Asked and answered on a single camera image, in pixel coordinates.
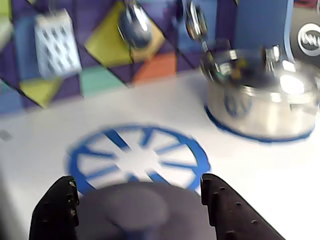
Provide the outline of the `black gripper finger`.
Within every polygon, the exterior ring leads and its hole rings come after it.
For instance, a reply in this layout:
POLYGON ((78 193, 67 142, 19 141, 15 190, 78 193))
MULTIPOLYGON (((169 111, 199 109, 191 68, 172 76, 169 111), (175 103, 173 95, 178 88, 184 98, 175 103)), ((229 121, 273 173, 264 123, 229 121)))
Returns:
POLYGON ((207 207, 217 240, 283 240, 272 227, 226 181, 212 173, 200 179, 201 203, 207 207))
POLYGON ((60 177, 35 206, 29 229, 30 240, 76 240, 80 204, 76 180, 60 177))

